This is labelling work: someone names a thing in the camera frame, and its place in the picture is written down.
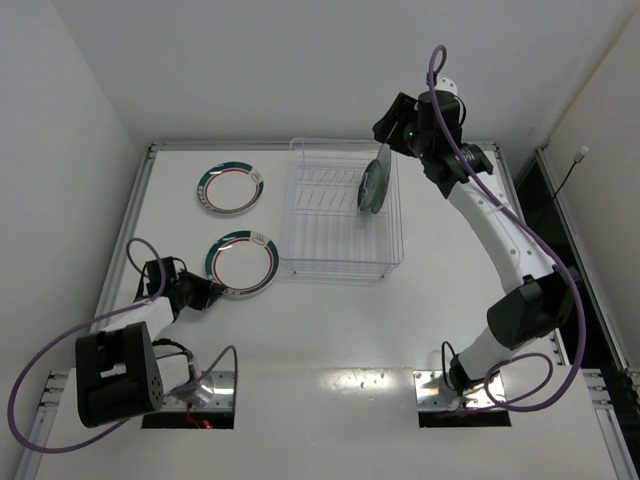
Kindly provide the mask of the teal patterned small plate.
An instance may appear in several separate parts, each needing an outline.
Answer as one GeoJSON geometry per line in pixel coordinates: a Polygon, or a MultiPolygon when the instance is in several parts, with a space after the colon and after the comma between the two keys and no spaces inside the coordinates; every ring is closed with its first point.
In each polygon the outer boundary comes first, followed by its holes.
{"type": "Polygon", "coordinates": [[[369,211],[377,199],[381,181],[381,163],[372,160],[365,169],[358,188],[358,210],[369,211]]]}

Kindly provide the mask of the white plate green line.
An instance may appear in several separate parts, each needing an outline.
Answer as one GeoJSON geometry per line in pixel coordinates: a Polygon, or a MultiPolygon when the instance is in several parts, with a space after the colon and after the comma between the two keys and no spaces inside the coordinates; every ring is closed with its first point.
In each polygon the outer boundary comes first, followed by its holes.
{"type": "Polygon", "coordinates": [[[371,212],[373,214],[377,214],[381,210],[386,198],[391,174],[391,157],[390,146],[388,144],[382,144],[375,159],[377,166],[377,186],[371,206],[371,212]]]}

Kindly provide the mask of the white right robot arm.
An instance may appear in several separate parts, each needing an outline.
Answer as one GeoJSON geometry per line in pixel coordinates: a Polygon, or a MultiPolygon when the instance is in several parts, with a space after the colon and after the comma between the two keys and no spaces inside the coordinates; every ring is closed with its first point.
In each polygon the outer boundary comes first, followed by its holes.
{"type": "Polygon", "coordinates": [[[372,130],[384,149],[416,158],[426,178],[462,215],[496,269],[504,291],[487,326],[455,354],[445,375],[462,395],[484,385],[522,348],[562,327],[584,309],[577,272],[516,215],[484,151],[461,140],[463,103],[450,91],[399,93],[372,130]]]}

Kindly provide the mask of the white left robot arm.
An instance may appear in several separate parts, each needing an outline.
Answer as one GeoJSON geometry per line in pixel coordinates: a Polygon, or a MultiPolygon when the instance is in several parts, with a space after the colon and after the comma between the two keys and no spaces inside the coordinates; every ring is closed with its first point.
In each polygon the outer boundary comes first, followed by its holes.
{"type": "Polygon", "coordinates": [[[182,347],[157,356],[157,346],[173,346],[161,333],[184,309],[203,311],[226,287],[186,269],[175,257],[145,263],[132,309],[105,328],[75,342],[77,411],[94,428],[157,412],[169,395],[188,397],[200,371],[194,354],[182,347]]]}

